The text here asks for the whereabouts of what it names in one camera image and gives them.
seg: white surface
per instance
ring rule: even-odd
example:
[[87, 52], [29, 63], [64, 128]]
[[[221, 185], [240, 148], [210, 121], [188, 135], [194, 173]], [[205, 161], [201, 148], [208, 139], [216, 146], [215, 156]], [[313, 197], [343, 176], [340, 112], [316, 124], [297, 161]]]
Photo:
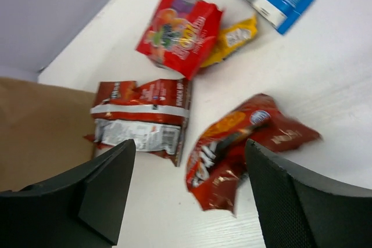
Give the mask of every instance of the white surface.
[[[252, 12], [243, 0], [207, 1], [227, 8], [224, 24]], [[103, 80], [178, 77], [134, 51], [157, 2], [112, 0], [40, 82], [95, 91]], [[264, 247], [249, 184], [239, 191], [234, 218], [201, 212], [184, 183], [186, 158], [202, 131], [258, 92], [324, 137], [287, 158], [372, 188], [371, 19], [365, 0], [317, 0], [284, 37], [260, 18], [257, 40], [196, 77], [182, 166], [137, 155], [119, 247]]]

